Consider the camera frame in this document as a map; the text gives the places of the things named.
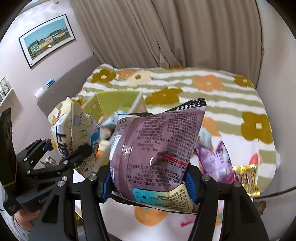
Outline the person's left hand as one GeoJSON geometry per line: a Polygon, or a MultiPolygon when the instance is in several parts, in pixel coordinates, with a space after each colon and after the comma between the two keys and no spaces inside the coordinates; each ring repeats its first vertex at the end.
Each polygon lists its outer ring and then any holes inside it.
{"type": "Polygon", "coordinates": [[[30,212],[27,209],[20,209],[14,214],[14,217],[21,228],[27,232],[31,232],[33,228],[32,220],[36,219],[40,214],[40,210],[30,212]]]}

